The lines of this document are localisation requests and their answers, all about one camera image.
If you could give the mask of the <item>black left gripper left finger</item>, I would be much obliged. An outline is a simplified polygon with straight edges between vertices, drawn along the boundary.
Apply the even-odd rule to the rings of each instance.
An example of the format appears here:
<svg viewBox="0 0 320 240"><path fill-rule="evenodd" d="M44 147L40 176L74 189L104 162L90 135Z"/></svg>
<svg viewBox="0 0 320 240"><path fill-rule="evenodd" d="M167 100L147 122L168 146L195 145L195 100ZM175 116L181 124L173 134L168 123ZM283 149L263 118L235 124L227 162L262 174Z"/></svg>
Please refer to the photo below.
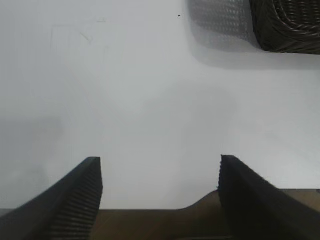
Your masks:
<svg viewBox="0 0 320 240"><path fill-rule="evenodd" d="M0 218L2 240L88 240L103 193L100 157L88 157L48 190Z"/></svg>

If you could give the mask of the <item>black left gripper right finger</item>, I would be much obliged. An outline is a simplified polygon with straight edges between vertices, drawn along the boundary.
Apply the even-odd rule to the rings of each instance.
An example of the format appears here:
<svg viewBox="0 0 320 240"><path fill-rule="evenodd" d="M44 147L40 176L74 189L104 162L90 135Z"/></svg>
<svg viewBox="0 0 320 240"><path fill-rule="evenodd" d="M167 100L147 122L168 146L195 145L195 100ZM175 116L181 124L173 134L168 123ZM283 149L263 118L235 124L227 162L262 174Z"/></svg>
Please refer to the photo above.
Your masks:
<svg viewBox="0 0 320 240"><path fill-rule="evenodd" d="M218 193L238 240L318 240L320 213L274 187L233 155L222 155Z"/></svg>

